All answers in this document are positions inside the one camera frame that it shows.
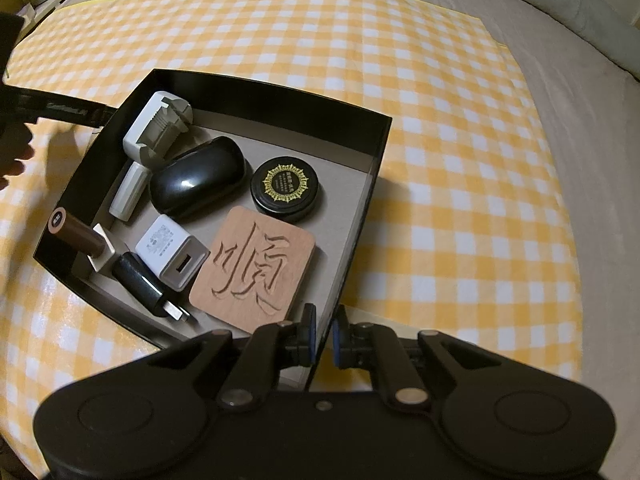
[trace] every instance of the round black container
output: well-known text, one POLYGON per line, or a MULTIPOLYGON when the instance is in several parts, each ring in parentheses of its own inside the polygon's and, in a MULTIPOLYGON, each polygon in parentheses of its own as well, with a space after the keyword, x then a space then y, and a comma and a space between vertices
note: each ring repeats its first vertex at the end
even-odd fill
POLYGON ((304 160, 278 156, 255 170, 251 196, 258 211, 285 222, 306 216, 318 197, 318 176, 304 160))

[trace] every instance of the yellow and white checkered cloth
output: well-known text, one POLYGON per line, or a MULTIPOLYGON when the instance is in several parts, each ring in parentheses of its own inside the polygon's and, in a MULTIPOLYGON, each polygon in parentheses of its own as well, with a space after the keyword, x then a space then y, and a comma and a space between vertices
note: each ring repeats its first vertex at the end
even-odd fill
MULTIPOLYGON (((8 83, 118 106, 154 67, 392 116, 343 300, 577 376, 567 212, 523 76, 480 20, 417 0, 103 0, 46 19, 15 49, 8 83)), ((37 404, 152 348, 31 259, 90 138, 44 120, 33 131, 36 159, 0 192, 0 430, 39 474, 37 404)))

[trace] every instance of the bed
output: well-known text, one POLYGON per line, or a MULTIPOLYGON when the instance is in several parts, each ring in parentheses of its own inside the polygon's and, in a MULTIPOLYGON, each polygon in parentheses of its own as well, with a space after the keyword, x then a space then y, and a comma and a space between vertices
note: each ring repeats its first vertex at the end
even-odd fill
MULTIPOLYGON (((88 0, 67 0, 65 6, 88 0)), ((481 18, 526 78, 569 211, 584 312, 581 381, 618 430, 603 472, 640 475, 640 83, 521 0, 422 0, 481 18)))

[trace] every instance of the square wooden block with carved character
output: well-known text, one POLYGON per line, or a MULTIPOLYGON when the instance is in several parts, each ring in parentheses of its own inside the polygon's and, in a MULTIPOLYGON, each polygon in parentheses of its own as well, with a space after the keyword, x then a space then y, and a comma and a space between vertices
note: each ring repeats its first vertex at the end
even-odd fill
POLYGON ((189 301, 250 333, 282 321, 315 246, 304 229, 236 206, 216 234, 189 301))

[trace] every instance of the computer mouse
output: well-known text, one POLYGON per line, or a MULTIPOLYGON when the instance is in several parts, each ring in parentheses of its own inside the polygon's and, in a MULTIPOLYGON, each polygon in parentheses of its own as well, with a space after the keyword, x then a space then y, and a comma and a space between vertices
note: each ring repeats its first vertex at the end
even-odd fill
POLYGON ((169 160, 149 181, 151 203, 159 213, 190 216, 242 183, 247 164, 239 146, 221 136, 169 160))

